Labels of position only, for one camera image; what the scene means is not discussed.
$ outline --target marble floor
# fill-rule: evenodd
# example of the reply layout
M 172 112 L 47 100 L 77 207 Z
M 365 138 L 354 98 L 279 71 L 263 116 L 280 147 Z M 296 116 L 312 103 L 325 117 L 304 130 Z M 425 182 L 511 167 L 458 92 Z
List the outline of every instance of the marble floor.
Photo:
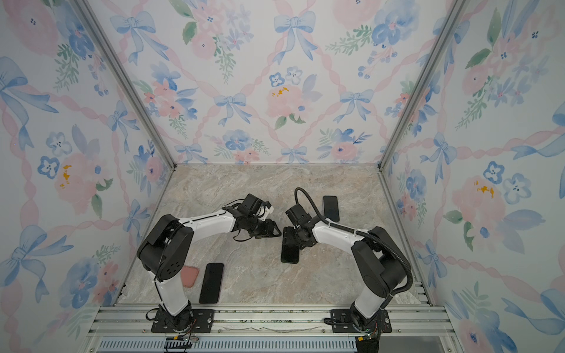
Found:
M 290 226 L 285 211 L 300 186 L 319 209 L 324 195 L 338 197 L 340 223 L 356 228 L 385 228 L 402 247 L 374 165 L 180 165 L 174 172 L 153 225 L 165 214 L 195 217 L 252 193 L 270 201 L 270 218 L 282 230 Z M 299 196 L 306 211 L 308 200 Z M 247 237 L 242 231 L 240 239 Z M 185 288 L 197 303 L 207 263 L 225 264 L 220 303 L 345 304 L 355 301 L 362 279 L 354 258 L 326 244 L 300 253 L 298 264 L 280 261 L 282 237 L 235 242 L 234 234 L 218 234 L 193 242 L 185 264 L 200 269 L 196 283 Z M 135 260 L 118 303 L 157 303 L 157 291 L 140 261 Z M 415 289 L 392 303 L 419 304 Z

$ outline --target pink square object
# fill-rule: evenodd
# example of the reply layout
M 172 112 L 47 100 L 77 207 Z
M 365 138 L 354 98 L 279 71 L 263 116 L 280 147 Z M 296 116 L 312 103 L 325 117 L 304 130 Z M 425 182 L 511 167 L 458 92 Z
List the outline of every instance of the pink square object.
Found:
M 198 272 L 200 270 L 192 266 L 183 266 L 180 270 L 180 279 L 182 281 L 183 287 L 192 287 L 196 282 L 196 277 L 198 277 Z

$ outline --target robotic arm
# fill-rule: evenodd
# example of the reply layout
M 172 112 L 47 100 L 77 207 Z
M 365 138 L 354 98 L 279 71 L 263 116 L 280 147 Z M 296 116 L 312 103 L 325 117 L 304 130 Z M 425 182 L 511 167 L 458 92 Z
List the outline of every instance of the robotic arm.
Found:
M 281 232 L 276 223 L 267 219 L 273 210 L 269 202 L 248 194 L 241 203 L 228 204 L 208 215 L 180 219 L 164 215 L 159 219 L 141 243 L 137 257 L 155 282 L 162 302 L 157 315 L 165 317 L 168 327 L 184 332 L 193 321 L 180 277 L 190 244 L 240 229 L 247 230 L 254 238 L 279 237 Z
M 298 203 L 298 191 L 310 201 L 316 212 L 314 217 Z M 379 321 L 386 305 L 394 295 L 412 286 L 410 263 L 383 228 L 354 229 L 326 219 L 303 188 L 295 189 L 294 199 L 296 204 L 286 212 L 294 228 L 285 227 L 285 233 L 290 232 L 301 249 L 326 243 L 355 257 L 364 288 L 351 305 L 353 327 L 359 332 L 371 332 L 376 327 L 380 329 Z

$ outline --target black smartphone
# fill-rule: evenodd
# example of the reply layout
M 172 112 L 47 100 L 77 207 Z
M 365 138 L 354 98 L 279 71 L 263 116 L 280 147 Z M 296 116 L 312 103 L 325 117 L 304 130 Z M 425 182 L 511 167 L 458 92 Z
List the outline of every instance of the black smartphone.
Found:
M 224 264 L 210 263 L 206 265 L 202 289 L 200 290 L 200 304 L 217 304 L 220 299 L 221 278 L 224 274 Z
M 297 264 L 300 258 L 300 247 L 294 239 L 294 228 L 286 226 L 282 231 L 281 262 Z
M 334 222 L 340 221 L 340 209 L 337 206 L 337 196 L 324 196 L 324 216 Z

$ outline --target floral wallpaper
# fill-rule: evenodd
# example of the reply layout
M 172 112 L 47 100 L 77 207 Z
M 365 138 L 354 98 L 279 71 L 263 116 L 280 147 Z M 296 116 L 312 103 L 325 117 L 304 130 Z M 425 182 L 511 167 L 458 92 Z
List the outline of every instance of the floral wallpaper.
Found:
M 564 17 L 470 1 L 385 169 L 466 353 L 565 352 Z
M 173 158 L 246 164 L 378 163 L 451 3 L 90 5 Z
M 171 171 L 69 3 L 0 6 L 0 351 L 74 352 Z

